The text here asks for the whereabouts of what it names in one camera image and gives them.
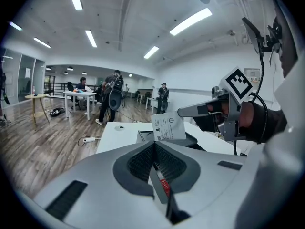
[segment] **paper card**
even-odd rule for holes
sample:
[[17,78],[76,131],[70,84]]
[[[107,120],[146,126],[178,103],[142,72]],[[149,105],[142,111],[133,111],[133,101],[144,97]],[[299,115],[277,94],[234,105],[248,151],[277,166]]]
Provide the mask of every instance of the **paper card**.
[[177,111],[153,115],[152,127],[155,141],[186,139],[184,121]]
[[29,78],[30,75],[31,75],[30,73],[31,73],[31,69],[26,68],[26,70],[25,70],[25,78]]

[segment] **glass wall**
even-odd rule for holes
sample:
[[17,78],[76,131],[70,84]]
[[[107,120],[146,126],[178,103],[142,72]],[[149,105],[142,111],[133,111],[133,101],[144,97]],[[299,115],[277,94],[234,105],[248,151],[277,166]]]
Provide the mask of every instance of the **glass wall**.
[[5,54],[2,57],[2,68],[6,75],[5,81],[5,92],[8,96],[10,104],[18,103],[18,72],[21,60],[21,53],[14,52],[12,50],[5,50]]
[[32,94],[32,76],[35,59],[22,55],[18,76],[18,101],[26,100],[25,96]]
[[3,72],[6,75],[5,92],[10,104],[17,104],[32,94],[33,84],[38,94],[43,93],[45,62],[13,50],[0,48]]
[[44,61],[36,60],[34,75],[33,75],[33,85],[35,86],[35,92],[38,94],[43,93],[43,75],[44,75]]

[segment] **desk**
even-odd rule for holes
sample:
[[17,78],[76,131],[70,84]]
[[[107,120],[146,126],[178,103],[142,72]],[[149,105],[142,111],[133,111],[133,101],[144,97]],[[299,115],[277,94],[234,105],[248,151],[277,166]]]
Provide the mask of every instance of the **desk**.
[[147,109],[148,100],[150,100],[150,101],[155,101],[155,102],[158,101],[158,100],[156,100],[156,99],[153,99],[153,98],[151,98],[151,97],[148,97],[148,98],[146,99],[146,107],[145,107],[145,109]]
[[36,126],[35,99],[37,99],[37,98],[39,98],[40,104],[41,104],[41,107],[42,107],[42,111],[44,112],[44,115],[46,116],[48,122],[50,123],[50,121],[49,121],[49,119],[47,117],[47,114],[44,111],[43,104],[42,104],[42,101],[41,101],[41,99],[46,97],[46,96],[47,96],[46,94],[38,94],[37,96],[34,96],[34,95],[27,95],[27,96],[25,96],[26,99],[31,99],[32,100],[32,105],[33,105],[33,120],[34,120],[35,126]]
[[139,96],[140,96],[140,103],[141,103],[141,102],[142,102],[142,97],[144,97],[144,95],[142,95],[142,94],[138,94],[137,101],[139,101]]
[[[122,131],[115,130],[115,127],[123,126]],[[208,132],[202,132],[198,127],[189,122],[184,123],[185,131],[197,138],[198,145],[207,152],[234,155],[233,145],[223,141]],[[137,141],[138,131],[152,131],[151,123],[119,123],[108,122],[102,134],[96,153],[110,151],[119,147],[135,144]]]
[[[82,92],[82,93],[77,93],[77,92],[70,92],[70,91],[65,91],[63,92],[63,94],[65,95],[65,108],[66,108],[66,117],[69,118],[68,115],[68,96],[75,96],[75,97],[83,97],[83,98],[87,98],[87,119],[90,120],[90,97],[92,96],[92,110],[95,110],[95,95],[96,93],[90,93],[90,92]],[[73,101],[73,111],[74,113],[75,111],[75,99]]]

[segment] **black slot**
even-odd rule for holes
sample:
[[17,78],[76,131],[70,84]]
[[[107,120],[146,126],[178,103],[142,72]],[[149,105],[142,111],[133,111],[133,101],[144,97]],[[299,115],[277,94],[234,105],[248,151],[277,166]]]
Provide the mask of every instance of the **black slot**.
[[80,181],[71,182],[46,208],[46,211],[58,220],[63,220],[87,185]]
[[240,164],[231,163],[231,162],[224,161],[224,160],[220,161],[218,163],[218,165],[229,168],[229,169],[233,169],[233,170],[240,170],[243,166],[243,165],[240,165]]

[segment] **black railing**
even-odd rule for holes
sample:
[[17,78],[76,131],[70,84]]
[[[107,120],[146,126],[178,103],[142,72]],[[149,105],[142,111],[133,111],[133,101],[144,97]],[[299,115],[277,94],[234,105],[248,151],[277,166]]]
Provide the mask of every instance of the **black railing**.
[[[44,86],[43,86],[43,93],[53,95],[53,96],[56,95],[56,96],[64,97],[63,92],[68,91],[67,85],[68,85],[68,83],[45,82]],[[77,85],[76,83],[72,83],[73,88],[75,88],[76,85]],[[95,91],[98,88],[98,86],[96,86],[96,85],[87,85],[87,86],[89,88],[91,88],[91,90],[93,90],[93,91]]]

